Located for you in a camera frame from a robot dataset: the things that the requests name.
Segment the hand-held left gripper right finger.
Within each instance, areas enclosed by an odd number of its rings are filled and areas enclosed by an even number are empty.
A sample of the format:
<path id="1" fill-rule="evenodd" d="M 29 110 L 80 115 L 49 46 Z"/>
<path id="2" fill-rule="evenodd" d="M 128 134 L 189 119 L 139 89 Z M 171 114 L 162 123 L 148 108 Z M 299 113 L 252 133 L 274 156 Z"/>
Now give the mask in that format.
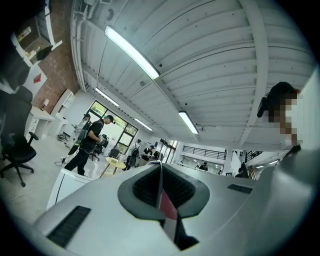
<path id="1" fill-rule="evenodd" d="M 255 182 L 162 166 L 164 229 L 173 241 L 163 256 L 251 256 L 252 214 L 245 204 Z"/>

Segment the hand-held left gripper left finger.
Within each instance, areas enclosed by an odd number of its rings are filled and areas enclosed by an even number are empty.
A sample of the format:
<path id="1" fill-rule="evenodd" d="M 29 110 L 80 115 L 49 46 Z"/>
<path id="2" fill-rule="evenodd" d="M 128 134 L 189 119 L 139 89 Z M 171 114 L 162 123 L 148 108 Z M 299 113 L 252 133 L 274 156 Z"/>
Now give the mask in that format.
<path id="1" fill-rule="evenodd" d="M 35 228 L 72 256 L 176 256 L 160 209 L 163 166 L 150 164 L 88 182 L 49 210 Z"/>

